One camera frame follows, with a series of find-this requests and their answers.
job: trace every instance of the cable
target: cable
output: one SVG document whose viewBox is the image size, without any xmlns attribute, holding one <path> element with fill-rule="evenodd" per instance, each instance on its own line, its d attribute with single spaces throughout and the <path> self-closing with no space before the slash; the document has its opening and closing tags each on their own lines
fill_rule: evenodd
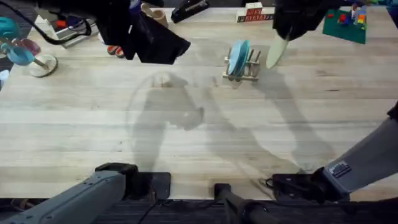
<svg viewBox="0 0 398 224">
<path fill-rule="evenodd" d="M 66 24 L 67 24 L 67 29 L 68 29 L 68 30 L 74 31 L 74 32 L 80 32 L 80 31 L 86 31 L 86 30 L 87 30 L 86 27 L 81 28 L 81 29 L 76 29 L 77 27 L 80 27 L 81 25 L 84 24 L 84 19 L 80 19 L 76 24 L 70 24 L 70 19 L 69 19 L 69 18 L 71 18 L 71 17 L 68 16 L 68 17 L 66 18 L 66 20 L 65 20 L 65 22 L 66 22 Z"/>
<path fill-rule="evenodd" d="M 140 219 L 138 220 L 137 224 L 141 224 L 142 221 L 144 221 L 145 217 L 149 214 L 149 212 L 154 209 L 156 207 L 156 205 L 158 205 L 158 201 L 156 201 L 153 205 L 151 205 L 146 211 L 145 213 L 140 217 Z"/>
<path fill-rule="evenodd" d="M 12 6 L 8 5 L 7 3 L 0 1 L 0 5 L 6 6 L 7 8 L 9 8 L 11 11 L 13 11 L 15 14 L 17 14 L 17 16 L 23 18 L 27 23 L 29 23 L 32 27 L 34 27 L 37 32 L 44 38 L 45 41 L 47 41 L 50 44 L 53 45 L 61 45 L 64 44 L 68 41 L 71 41 L 79 36 L 82 35 L 86 35 L 89 36 L 91 35 L 91 26 L 89 25 L 89 23 L 84 20 L 84 23 L 86 25 L 86 32 L 83 34 L 73 34 L 71 37 L 67 38 L 67 39 L 63 39 L 63 40 L 55 40 L 51 37 L 49 37 L 42 29 L 40 29 L 33 21 L 31 21 L 29 18 L 27 18 L 26 16 L 24 16 L 20 11 L 18 11 L 17 9 L 14 9 Z"/>
</svg>

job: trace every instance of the black stapler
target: black stapler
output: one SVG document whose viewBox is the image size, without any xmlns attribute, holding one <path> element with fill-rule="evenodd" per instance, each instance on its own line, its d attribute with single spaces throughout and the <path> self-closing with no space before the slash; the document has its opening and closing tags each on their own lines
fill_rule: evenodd
<svg viewBox="0 0 398 224">
<path fill-rule="evenodd" d="M 188 17 L 202 12 L 210 6 L 206 0 L 183 0 L 172 12 L 172 20 L 178 23 Z"/>
</svg>

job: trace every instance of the blue plate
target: blue plate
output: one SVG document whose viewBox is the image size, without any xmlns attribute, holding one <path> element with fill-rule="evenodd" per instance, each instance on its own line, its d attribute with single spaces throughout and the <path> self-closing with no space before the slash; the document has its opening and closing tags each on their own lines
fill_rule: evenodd
<svg viewBox="0 0 398 224">
<path fill-rule="evenodd" d="M 245 40 L 245 41 L 243 41 L 243 43 L 241 45 L 239 59 L 236 64 L 235 74 L 237 77 L 241 77 L 243 75 L 242 69 L 244 69 L 246 60 L 248 59 L 248 54 L 249 54 L 249 41 Z"/>
<path fill-rule="evenodd" d="M 236 68 L 236 62 L 238 61 L 239 56 L 241 55 L 242 41 L 238 40 L 232 46 L 231 53 L 229 54 L 229 67 L 228 67 L 228 75 L 232 75 Z"/>
</svg>

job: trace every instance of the wooden tabletop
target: wooden tabletop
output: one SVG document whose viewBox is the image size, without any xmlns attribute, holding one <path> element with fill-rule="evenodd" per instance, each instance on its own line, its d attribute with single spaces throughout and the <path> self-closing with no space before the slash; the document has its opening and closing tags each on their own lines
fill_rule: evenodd
<svg viewBox="0 0 398 224">
<path fill-rule="evenodd" d="M 175 65 L 121 60 L 96 37 L 68 50 L 46 78 L 14 66 L 0 92 L 0 197 L 52 197 L 106 162 L 172 175 L 172 198 L 212 198 L 227 182 L 244 198 L 272 198 L 257 178 L 313 172 L 386 118 L 398 99 L 398 31 L 368 9 L 366 45 L 315 32 L 265 68 L 272 21 L 237 24 L 237 9 L 208 9 L 170 29 L 192 45 Z M 166 9 L 170 17 L 171 9 Z M 222 79 L 238 39 L 262 50 L 258 83 Z M 394 175 L 354 200 L 398 196 Z"/>
</svg>

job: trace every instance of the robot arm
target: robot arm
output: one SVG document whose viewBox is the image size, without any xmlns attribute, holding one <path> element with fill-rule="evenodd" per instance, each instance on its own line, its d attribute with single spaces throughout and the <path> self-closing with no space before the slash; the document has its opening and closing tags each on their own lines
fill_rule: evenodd
<svg viewBox="0 0 398 224">
<path fill-rule="evenodd" d="M 139 172 L 135 165 L 108 163 L 80 184 L 0 224 L 89 224 L 122 199 L 148 196 L 152 193 L 149 189 L 158 193 L 158 198 L 167 199 L 170 174 Z"/>
<path fill-rule="evenodd" d="M 162 5 L 161 0 L 147 0 Z M 173 64 L 190 42 L 174 34 L 141 12 L 140 0 L 18 0 L 64 16 L 94 19 L 107 45 L 121 46 L 132 60 L 135 54 L 144 63 Z"/>
<path fill-rule="evenodd" d="M 398 103 L 388 115 L 369 136 L 314 174 L 274 174 L 277 200 L 348 200 L 350 193 L 397 173 Z"/>
</svg>

